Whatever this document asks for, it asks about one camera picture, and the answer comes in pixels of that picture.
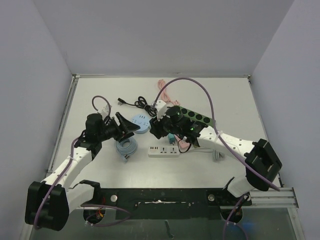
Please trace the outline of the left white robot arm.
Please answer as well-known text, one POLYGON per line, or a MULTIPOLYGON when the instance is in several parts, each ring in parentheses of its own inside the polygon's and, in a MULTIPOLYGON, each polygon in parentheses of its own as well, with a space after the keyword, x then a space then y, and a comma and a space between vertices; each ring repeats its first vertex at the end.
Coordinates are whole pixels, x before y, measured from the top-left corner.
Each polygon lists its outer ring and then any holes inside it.
POLYGON ((41 182, 34 181, 27 190, 24 221, 35 229, 60 231, 70 213, 82 204, 95 206, 102 202, 98 182, 82 180, 72 183, 90 164, 109 139, 122 142, 134 135, 140 127, 125 119, 119 112, 115 117, 92 113, 87 116, 85 129, 71 143, 69 156, 41 182))

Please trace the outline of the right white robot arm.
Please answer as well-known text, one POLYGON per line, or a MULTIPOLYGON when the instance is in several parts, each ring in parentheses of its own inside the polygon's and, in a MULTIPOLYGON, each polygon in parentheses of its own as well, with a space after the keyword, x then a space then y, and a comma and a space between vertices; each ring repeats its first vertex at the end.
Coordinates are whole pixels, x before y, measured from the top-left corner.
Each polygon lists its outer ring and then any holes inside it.
POLYGON ((282 163, 267 140, 250 141, 228 135, 177 105, 167 107, 157 103, 153 108, 156 117, 150 120, 150 133, 157 139, 168 134, 177 135, 190 145, 212 149, 244 165, 245 174, 232 177, 222 192, 227 204, 235 204, 242 195, 254 189, 263 192, 279 190, 274 180, 282 163))

